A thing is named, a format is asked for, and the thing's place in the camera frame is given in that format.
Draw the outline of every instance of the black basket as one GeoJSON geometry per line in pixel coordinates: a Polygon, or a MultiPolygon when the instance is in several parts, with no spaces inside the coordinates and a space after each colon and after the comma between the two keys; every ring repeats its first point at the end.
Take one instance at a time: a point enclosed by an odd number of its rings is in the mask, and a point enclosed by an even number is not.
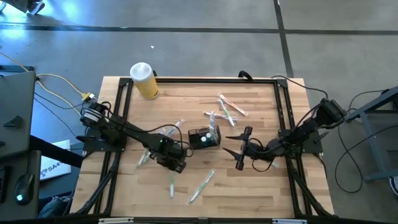
{"type": "Polygon", "coordinates": [[[193,149],[204,149],[212,146],[219,146],[221,142],[221,133],[220,127],[216,125],[216,131],[218,135],[217,141],[215,139],[207,140],[206,142],[202,142],[200,139],[202,137],[206,137],[207,133],[210,133],[210,128],[200,128],[193,129],[188,131],[189,144],[191,144],[193,149]]]}

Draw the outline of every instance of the gray floor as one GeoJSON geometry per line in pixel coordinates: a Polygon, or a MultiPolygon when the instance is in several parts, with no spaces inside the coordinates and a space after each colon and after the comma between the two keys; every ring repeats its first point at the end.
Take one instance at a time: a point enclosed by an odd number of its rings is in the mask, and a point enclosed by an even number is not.
{"type": "MultiPolygon", "coordinates": [[[[45,0],[41,16],[29,16],[8,6],[2,24],[71,24],[117,27],[212,27],[277,29],[271,0],[45,0]]],[[[392,0],[280,0],[286,29],[397,30],[398,2],[392,0]]],[[[362,91],[379,90],[398,83],[398,36],[287,35],[294,76],[307,86],[326,90],[344,108],[362,91]]],[[[1,30],[0,50],[38,73],[67,77],[82,91],[98,94],[105,75],[128,75],[136,62],[148,62],[158,75],[235,77],[246,70],[256,77],[286,75],[279,34],[222,34],[170,32],[83,32],[1,30]]],[[[0,64],[9,62],[0,58],[0,64]]],[[[45,78],[49,89],[74,104],[80,96],[64,82],[45,78]]],[[[40,87],[37,92],[48,99],[40,87]]],[[[308,91],[310,104],[321,94],[308,91]]],[[[376,97],[358,98],[355,107],[376,97]]],[[[49,107],[82,134],[78,115],[49,107]]],[[[366,137],[355,124],[341,127],[346,145],[366,137]]],[[[50,142],[73,136],[41,105],[35,103],[32,134],[50,142]]],[[[397,222],[398,199],[387,181],[364,184],[362,191],[347,194],[334,180],[334,167],[343,153],[336,130],[324,138],[324,160],[335,213],[341,217],[397,222]]],[[[353,151],[361,170],[375,169],[366,143],[353,151]]],[[[358,173],[346,157],[339,180],[347,189],[359,184],[358,173]]]]}

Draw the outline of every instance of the yellow cable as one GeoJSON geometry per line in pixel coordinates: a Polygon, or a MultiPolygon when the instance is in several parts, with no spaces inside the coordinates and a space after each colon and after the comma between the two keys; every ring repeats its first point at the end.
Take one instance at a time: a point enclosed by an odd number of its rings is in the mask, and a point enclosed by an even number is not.
{"type": "Polygon", "coordinates": [[[16,60],[8,57],[6,54],[0,52],[0,54],[2,54],[3,56],[5,56],[6,58],[8,58],[10,61],[14,62],[15,64],[19,65],[21,68],[23,68],[25,71],[29,72],[28,69],[26,69],[23,65],[21,65],[19,62],[17,62],[16,60]]]}
{"type": "MultiPolygon", "coordinates": [[[[44,85],[43,85],[40,81],[37,81],[37,83],[39,83],[39,85],[42,86],[42,88],[43,88],[45,91],[47,91],[47,92],[53,94],[54,96],[60,98],[60,99],[63,100],[63,101],[65,101],[67,104],[69,104],[69,106],[70,106],[71,108],[73,107],[73,105],[72,105],[71,103],[69,103],[69,101],[67,101],[66,99],[62,98],[62,96],[60,96],[60,95],[58,95],[58,94],[56,94],[56,93],[54,93],[54,92],[48,90],[46,87],[44,87],[44,85]]],[[[73,109],[76,111],[76,113],[77,113],[79,116],[81,116],[80,112],[79,112],[76,108],[73,108],[73,109]]]]}
{"type": "Polygon", "coordinates": [[[54,74],[49,74],[49,73],[44,73],[44,74],[38,74],[36,75],[37,77],[39,76],[43,76],[43,75],[48,75],[48,76],[52,76],[52,77],[57,77],[57,78],[61,78],[63,79],[65,82],[67,82],[70,86],[72,86],[72,88],[74,88],[81,96],[84,96],[85,94],[81,91],[79,91],[69,80],[67,80],[66,78],[63,78],[60,75],[54,75],[54,74]]]}
{"type": "MultiPolygon", "coordinates": [[[[11,60],[11,61],[14,62],[15,64],[19,65],[21,68],[23,68],[25,71],[28,72],[28,69],[26,69],[23,65],[21,65],[21,64],[20,64],[19,62],[17,62],[16,60],[10,58],[9,56],[7,56],[6,54],[4,54],[4,53],[2,53],[2,52],[0,52],[0,54],[2,54],[3,56],[5,56],[6,58],[8,58],[9,60],[11,60]]],[[[66,78],[63,78],[63,77],[60,76],[60,75],[54,75],[54,74],[39,74],[39,75],[36,75],[36,76],[41,76],[41,75],[50,75],[50,76],[53,76],[53,77],[61,78],[61,79],[65,80],[70,86],[72,86],[81,96],[85,97],[85,94],[82,93],[81,91],[79,91],[79,90],[78,90],[72,83],[70,83],[70,81],[68,81],[66,78]]],[[[73,105],[72,105],[71,103],[69,103],[69,101],[67,101],[66,99],[62,98],[62,96],[60,96],[60,95],[58,95],[58,94],[56,94],[56,93],[54,93],[54,92],[48,90],[46,87],[44,87],[44,85],[43,85],[40,81],[37,81],[37,82],[39,83],[39,85],[40,85],[45,91],[47,91],[47,92],[53,94],[54,96],[60,98],[60,99],[63,100],[63,101],[65,101],[67,104],[70,105],[70,107],[73,107],[73,105]]],[[[76,113],[77,113],[79,116],[81,116],[80,112],[79,112],[76,108],[73,108],[73,109],[76,111],[76,113]]]]}

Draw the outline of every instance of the wooden table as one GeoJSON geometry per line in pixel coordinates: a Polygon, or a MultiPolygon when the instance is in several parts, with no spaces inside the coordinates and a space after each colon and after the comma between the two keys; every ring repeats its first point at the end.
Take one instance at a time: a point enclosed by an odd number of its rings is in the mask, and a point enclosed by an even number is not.
{"type": "MultiPolygon", "coordinates": [[[[120,77],[104,77],[99,102],[114,104],[120,77]]],[[[294,79],[303,84],[301,78],[294,79]]],[[[290,98],[297,122],[308,110],[305,89],[289,83],[290,98]]],[[[283,157],[276,158],[279,167],[271,167],[267,172],[256,172],[249,158],[245,159],[244,170],[235,169],[235,161],[222,147],[239,152],[241,141],[224,138],[237,136],[244,127],[252,126],[252,137],[263,144],[277,137],[279,120],[275,105],[275,93],[268,84],[227,84],[227,83],[159,83],[160,95],[156,100],[144,100],[134,87],[128,121],[142,129],[152,129],[162,124],[174,124],[185,119],[181,127],[183,140],[188,141],[188,130],[208,126],[209,117],[203,111],[214,110],[223,113],[216,102],[217,94],[225,97],[249,112],[243,117],[232,107],[227,109],[238,116],[236,127],[227,120],[217,119],[221,129],[221,147],[195,151],[187,158],[187,166],[182,174],[175,177],[174,199],[170,199],[170,171],[155,161],[136,169],[143,152],[141,143],[129,139],[122,154],[118,180],[114,195],[112,216],[129,217],[235,217],[269,218],[293,217],[292,199],[287,178],[286,163],[283,157]],[[213,178],[191,204],[187,200],[203,182],[211,169],[213,178]]],[[[283,107],[285,100],[281,94],[283,107]]],[[[71,212],[77,211],[88,200],[98,185],[103,163],[103,152],[96,152],[84,160],[78,179],[71,212]]],[[[314,155],[304,154],[303,164],[307,184],[318,201],[333,213],[328,184],[321,162],[314,155]]],[[[258,169],[268,163],[256,161],[258,169]]],[[[104,191],[102,209],[106,204],[108,189],[104,191]]],[[[300,208],[304,211],[301,191],[298,190],[300,208]]]]}

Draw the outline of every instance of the yellow container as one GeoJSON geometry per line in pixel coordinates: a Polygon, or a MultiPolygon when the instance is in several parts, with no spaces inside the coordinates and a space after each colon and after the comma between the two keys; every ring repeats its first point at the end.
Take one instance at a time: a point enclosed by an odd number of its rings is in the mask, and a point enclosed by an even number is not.
{"type": "Polygon", "coordinates": [[[147,100],[157,98],[159,89],[152,68],[147,63],[139,62],[133,65],[130,76],[142,97],[147,100]]]}

